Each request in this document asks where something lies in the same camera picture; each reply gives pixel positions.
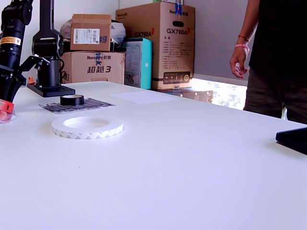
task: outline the black electrical tape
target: black electrical tape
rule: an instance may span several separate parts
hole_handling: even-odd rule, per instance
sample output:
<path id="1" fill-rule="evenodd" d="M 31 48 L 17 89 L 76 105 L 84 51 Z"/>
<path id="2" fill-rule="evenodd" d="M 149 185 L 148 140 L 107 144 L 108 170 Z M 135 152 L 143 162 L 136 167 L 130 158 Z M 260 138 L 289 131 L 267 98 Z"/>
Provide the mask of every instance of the black electrical tape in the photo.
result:
<path id="1" fill-rule="evenodd" d="M 81 105 L 84 104 L 84 96 L 67 95 L 60 97 L 61 105 Z"/>

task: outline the white wall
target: white wall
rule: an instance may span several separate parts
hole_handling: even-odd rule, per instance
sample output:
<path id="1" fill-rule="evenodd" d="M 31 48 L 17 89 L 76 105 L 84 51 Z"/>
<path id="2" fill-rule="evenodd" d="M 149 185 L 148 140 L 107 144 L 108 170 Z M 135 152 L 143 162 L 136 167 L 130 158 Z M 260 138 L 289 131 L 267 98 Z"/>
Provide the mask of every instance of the white wall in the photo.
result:
<path id="1" fill-rule="evenodd" d="M 248 0 L 185 0 L 196 8 L 195 77 L 246 85 L 230 70 L 229 60 L 243 25 Z"/>
<path id="2" fill-rule="evenodd" d="M 0 0 L 0 12 L 9 5 L 11 0 Z M 22 62 L 32 55 L 32 39 L 39 30 L 39 0 L 33 2 L 32 21 L 26 27 L 24 46 L 22 52 Z M 111 14 L 115 19 L 115 12 L 119 7 L 119 0 L 55 0 L 55 28 L 59 31 L 61 26 L 71 19 L 74 13 L 101 13 Z M 27 78 L 29 75 L 36 76 L 36 71 L 32 69 L 24 73 Z"/>
<path id="3" fill-rule="evenodd" d="M 119 8 L 124 9 L 127 7 L 139 6 L 152 2 L 153 0 L 119 0 Z"/>

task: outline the black t-shirt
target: black t-shirt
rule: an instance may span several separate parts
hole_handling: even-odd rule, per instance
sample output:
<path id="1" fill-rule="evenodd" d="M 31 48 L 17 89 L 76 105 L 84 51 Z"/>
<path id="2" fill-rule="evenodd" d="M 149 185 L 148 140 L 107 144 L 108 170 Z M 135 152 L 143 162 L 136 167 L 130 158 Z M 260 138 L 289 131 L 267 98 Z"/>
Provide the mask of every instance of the black t-shirt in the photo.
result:
<path id="1" fill-rule="evenodd" d="M 305 74 L 307 0 L 260 0 L 250 67 L 283 75 Z"/>

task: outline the cardboard box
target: cardboard box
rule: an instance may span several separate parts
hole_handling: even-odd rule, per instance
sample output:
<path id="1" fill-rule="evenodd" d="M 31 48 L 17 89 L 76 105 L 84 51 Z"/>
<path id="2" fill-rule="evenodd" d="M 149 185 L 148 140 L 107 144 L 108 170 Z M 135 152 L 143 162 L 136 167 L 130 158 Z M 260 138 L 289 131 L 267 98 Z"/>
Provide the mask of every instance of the cardboard box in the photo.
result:
<path id="1" fill-rule="evenodd" d="M 196 101 L 207 102 L 207 103 L 212 103 L 213 93 L 214 93 L 213 90 L 199 91 L 199 90 L 194 90 L 192 88 L 184 88 L 177 90 L 155 90 L 155 91 L 167 93 L 178 97 L 189 98 Z"/>
<path id="2" fill-rule="evenodd" d="M 153 2 L 160 2 L 160 1 L 176 3 L 176 4 L 181 4 L 181 5 L 184 4 L 183 0 L 153 0 Z"/>
<path id="3" fill-rule="evenodd" d="M 108 14 L 74 14 L 71 50 L 110 51 L 111 22 Z"/>
<path id="4" fill-rule="evenodd" d="M 124 84 L 125 53 L 64 53 L 63 83 L 110 81 Z"/>
<path id="5" fill-rule="evenodd" d="M 191 86 L 194 74 L 195 8 L 157 2 L 117 10 L 116 20 L 126 27 L 128 37 L 145 37 L 153 42 L 154 89 Z"/>
<path id="6" fill-rule="evenodd" d="M 125 85 L 151 89 L 153 43 L 146 38 L 130 38 L 120 50 L 126 52 Z"/>

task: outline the robotic arm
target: robotic arm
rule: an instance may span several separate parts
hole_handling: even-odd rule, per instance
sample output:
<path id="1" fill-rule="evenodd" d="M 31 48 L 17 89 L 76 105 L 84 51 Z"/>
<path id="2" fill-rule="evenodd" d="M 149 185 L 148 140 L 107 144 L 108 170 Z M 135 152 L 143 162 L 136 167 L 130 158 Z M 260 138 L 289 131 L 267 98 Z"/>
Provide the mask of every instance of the robotic arm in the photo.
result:
<path id="1" fill-rule="evenodd" d="M 2 12 L 0 100 L 13 102 L 20 86 L 26 84 L 22 72 L 33 66 L 38 71 L 37 82 L 28 88 L 43 97 L 75 94 L 75 90 L 59 82 L 63 38 L 54 29 L 54 0 L 40 0 L 40 30 L 33 38 L 33 56 L 20 65 L 25 27 L 32 18 L 32 3 L 33 0 L 12 0 Z"/>
<path id="2" fill-rule="evenodd" d="M 33 0 L 12 0 L 4 8 L 1 18 L 0 35 L 0 99 L 12 102 L 26 79 L 22 72 L 29 71 L 34 65 L 40 69 L 43 62 L 49 61 L 37 56 L 30 56 L 21 66 L 25 26 L 32 18 Z"/>

